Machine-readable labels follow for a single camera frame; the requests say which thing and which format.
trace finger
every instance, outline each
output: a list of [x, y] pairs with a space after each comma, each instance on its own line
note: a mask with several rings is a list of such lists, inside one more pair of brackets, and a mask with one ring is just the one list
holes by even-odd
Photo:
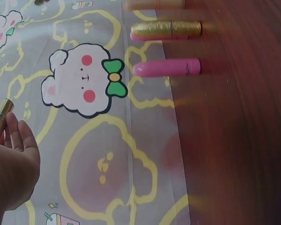
[[0, 137], [0, 145], [4, 145], [4, 133]]
[[23, 141], [18, 127], [19, 122], [12, 112], [9, 112], [6, 115], [6, 122], [9, 129], [13, 149], [24, 151]]
[[10, 149], [13, 147], [11, 144], [10, 133], [9, 133], [8, 127], [4, 131], [4, 145]]
[[30, 127], [23, 120], [19, 122], [19, 131], [23, 140], [24, 154], [27, 155], [33, 161], [35, 161], [38, 165], [40, 165], [41, 159], [37, 147], [37, 142]]

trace white bunny face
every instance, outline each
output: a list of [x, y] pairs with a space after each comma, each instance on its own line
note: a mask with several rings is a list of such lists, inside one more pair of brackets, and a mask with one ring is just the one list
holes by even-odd
[[53, 76], [42, 83], [45, 105], [64, 106], [84, 117], [94, 117], [109, 110], [108, 73], [102, 61], [109, 54], [99, 45], [82, 44], [69, 51], [57, 50], [50, 58]]
[[13, 34], [15, 26], [21, 21], [21, 13], [14, 10], [7, 16], [0, 15], [0, 48], [6, 44], [7, 37]]

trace pink cheek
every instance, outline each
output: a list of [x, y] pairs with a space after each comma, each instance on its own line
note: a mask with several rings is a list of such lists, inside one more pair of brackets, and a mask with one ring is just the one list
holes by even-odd
[[90, 64], [92, 64], [93, 58], [90, 55], [84, 55], [81, 58], [81, 62], [82, 62], [83, 65], [89, 66]]
[[96, 98], [96, 94], [92, 90], [87, 90], [83, 93], [83, 98], [86, 102], [93, 102]]

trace green bow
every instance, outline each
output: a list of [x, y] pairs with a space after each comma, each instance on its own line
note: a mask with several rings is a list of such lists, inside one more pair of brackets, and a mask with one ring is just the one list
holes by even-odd
[[14, 27], [10, 28], [7, 32], [6, 32], [6, 35], [7, 36], [12, 36], [12, 34], [14, 33], [14, 30], [15, 30], [15, 27], [24, 23], [24, 21], [20, 21], [18, 22]]
[[125, 64], [120, 59], [103, 60], [102, 66], [108, 73], [109, 84], [106, 89], [106, 93], [109, 96], [117, 96], [124, 98], [128, 94], [127, 87], [122, 83], [121, 72], [123, 71]]

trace cartoon character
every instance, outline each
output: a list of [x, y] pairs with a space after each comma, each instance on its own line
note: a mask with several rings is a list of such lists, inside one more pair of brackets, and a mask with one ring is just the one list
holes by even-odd
[[49, 215], [45, 212], [45, 217], [47, 217], [46, 225], [79, 225], [78, 221], [72, 220], [65, 216], [62, 216], [57, 213]]
[[15, 30], [15, 26], [23, 23], [22, 15], [18, 11], [10, 11], [7, 16], [0, 15], [0, 48], [2, 48], [6, 42], [7, 37], [12, 36]]
[[57, 50], [49, 57], [53, 75], [41, 85], [46, 106], [65, 107], [85, 118], [107, 113], [111, 98], [128, 94], [120, 72], [124, 62], [96, 44], [80, 44], [70, 50]]

